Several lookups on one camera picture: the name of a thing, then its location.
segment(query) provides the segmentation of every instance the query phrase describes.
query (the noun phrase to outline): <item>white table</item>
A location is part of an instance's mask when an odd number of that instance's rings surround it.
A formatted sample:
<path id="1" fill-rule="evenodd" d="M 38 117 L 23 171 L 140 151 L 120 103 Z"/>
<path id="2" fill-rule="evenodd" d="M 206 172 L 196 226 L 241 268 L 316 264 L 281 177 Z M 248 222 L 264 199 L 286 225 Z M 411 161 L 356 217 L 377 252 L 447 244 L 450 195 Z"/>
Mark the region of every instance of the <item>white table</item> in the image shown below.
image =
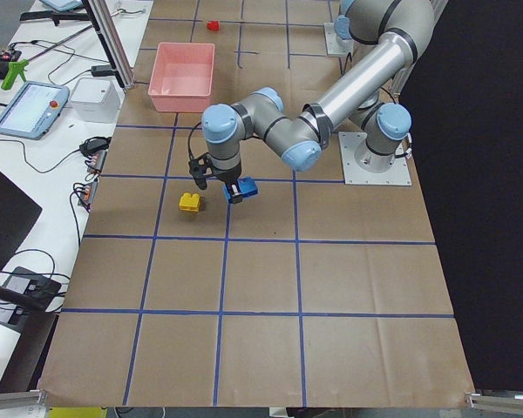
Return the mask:
<path id="1" fill-rule="evenodd" d="M 116 1 L 106 0 L 106 2 L 110 10 L 114 10 Z M 139 45 L 152 6 L 153 1 L 124 0 L 121 2 L 120 7 L 129 11 L 145 9 L 145 12 L 131 16 L 118 15 L 113 18 L 130 65 L 135 64 L 138 56 Z M 45 7 L 40 2 L 35 2 L 31 11 L 36 10 L 45 10 Z M 89 22 L 63 21 L 58 27 L 55 27 L 51 20 L 22 23 L 12 38 L 12 42 L 31 41 L 33 39 L 57 42 L 89 24 Z M 106 60 L 105 53 L 93 29 L 71 40 L 67 45 L 74 48 L 76 53 L 80 55 Z M 22 44 L 18 45 L 16 49 L 22 52 L 23 58 L 31 57 L 42 50 L 42 48 L 37 46 Z M 65 61 L 67 57 L 65 54 L 52 51 L 36 59 L 27 66 L 27 79 L 49 83 L 47 74 Z M 55 83 L 62 84 L 80 72 L 89 69 L 92 65 L 100 64 L 106 63 L 73 57 L 70 63 L 52 75 L 52 80 Z M 111 79 L 116 85 L 122 101 L 124 93 L 118 87 L 114 77 L 111 77 Z M 68 84 L 68 87 L 73 88 L 77 81 L 75 79 Z M 18 79 L 11 90 L 3 91 L 0 89 L 0 102 L 9 103 L 22 84 L 23 82 Z M 85 139 L 93 136 L 111 136 L 115 125 L 116 121 L 110 124 L 84 122 L 67 105 L 62 111 L 60 118 L 57 119 L 50 131 L 42 139 L 38 141 L 23 139 L 27 149 L 27 159 L 40 170 L 48 169 L 66 154 L 77 149 Z M 0 135 L 0 138 L 17 139 L 5 137 L 4 135 Z M 84 182 L 85 180 L 87 167 L 84 161 L 85 158 L 80 153 L 74 154 L 58 169 L 47 174 L 39 174 L 24 163 L 23 150 L 20 144 L 0 143 L 0 171 L 43 208 L 37 223 L 19 247 L 19 250 L 26 248 L 45 250 L 54 258 L 56 272 L 67 274 L 68 276 L 71 274 L 78 254 L 76 225 L 68 197 L 71 193 L 72 184 Z M 83 233 L 88 215 L 85 209 L 77 206 L 75 198 L 73 202 L 78 217 L 79 229 Z M 16 266 L 23 266 L 39 273 L 49 273 L 51 271 L 50 259 L 44 254 L 36 252 L 22 253 L 14 257 L 5 266 L 4 270 L 12 271 Z M 8 276 L 5 273 L 0 274 L 0 284 L 3 284 Z M 58 281 L 65 283 L 65 280 L 62 278 L 58 278 Z M 55 310 L 61 304 L 62 300 L 56 298 L 51 303 L 49 310 Z M 3 327 L 0 326 L 0 380 L 19 337 L 17 333 L 1 328 Z"/>

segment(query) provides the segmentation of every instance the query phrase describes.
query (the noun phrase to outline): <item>touchscreen display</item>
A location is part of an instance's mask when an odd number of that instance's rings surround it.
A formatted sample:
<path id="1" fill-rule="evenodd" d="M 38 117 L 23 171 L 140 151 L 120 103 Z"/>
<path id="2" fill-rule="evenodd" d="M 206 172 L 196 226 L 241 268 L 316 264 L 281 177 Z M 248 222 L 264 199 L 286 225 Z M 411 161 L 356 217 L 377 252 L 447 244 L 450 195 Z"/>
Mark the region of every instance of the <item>touchscreen display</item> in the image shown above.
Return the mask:
<path id="1" fill-rule="evenodd" d="M 58 94 L 58 88 L 31 84 L 11 107 L 0 128 L 31 132 Z"/>

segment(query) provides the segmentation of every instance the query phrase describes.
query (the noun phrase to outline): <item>white box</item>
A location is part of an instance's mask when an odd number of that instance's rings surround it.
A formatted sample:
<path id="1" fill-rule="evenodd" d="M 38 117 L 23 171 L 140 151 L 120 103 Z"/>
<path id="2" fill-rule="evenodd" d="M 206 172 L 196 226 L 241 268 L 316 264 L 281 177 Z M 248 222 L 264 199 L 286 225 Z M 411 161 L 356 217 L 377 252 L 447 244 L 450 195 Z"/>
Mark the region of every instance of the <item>white box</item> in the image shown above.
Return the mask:
<path id="1" fill-rule="evenodd" d="M 112 82 L 96 78 L 80 78 L 70 102 L 84 121 L 104 124 L 114 121 L 120 107 L 120 98 Z"/>

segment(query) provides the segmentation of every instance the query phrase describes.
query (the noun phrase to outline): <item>pink plastic bin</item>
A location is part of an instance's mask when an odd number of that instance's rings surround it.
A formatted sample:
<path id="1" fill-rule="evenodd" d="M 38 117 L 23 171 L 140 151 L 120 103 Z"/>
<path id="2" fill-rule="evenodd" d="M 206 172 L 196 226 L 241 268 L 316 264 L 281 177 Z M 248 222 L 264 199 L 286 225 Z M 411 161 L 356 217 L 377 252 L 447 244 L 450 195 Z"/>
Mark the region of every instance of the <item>pink plastic bin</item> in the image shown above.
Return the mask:
<path id="1" fill-rule="evenodd" d="M 211 105 L 215 45 L 161 42 L 149 97 L 157 111 L 201 113 Z"/>

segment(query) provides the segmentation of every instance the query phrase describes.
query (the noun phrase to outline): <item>yellow object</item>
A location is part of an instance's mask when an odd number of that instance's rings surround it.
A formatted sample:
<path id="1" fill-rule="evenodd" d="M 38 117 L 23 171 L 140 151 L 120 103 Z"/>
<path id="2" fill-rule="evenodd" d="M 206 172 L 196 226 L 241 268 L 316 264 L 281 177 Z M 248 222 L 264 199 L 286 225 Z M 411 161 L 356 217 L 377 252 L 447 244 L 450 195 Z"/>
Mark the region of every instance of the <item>yellow object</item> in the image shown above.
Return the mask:
<path id="1" fill-rule="evenodd" d="M 49 418 L 106 418 L 106 409 L 51 408 Z"/>
<path id="2" fill-rule="evenodd" d="M 200 195 L 198 193 L 190 194 L 186 192 L 180 197 L 180 203 L 178 204 L 178 206 L 181 211 L 199 212 Z"/>

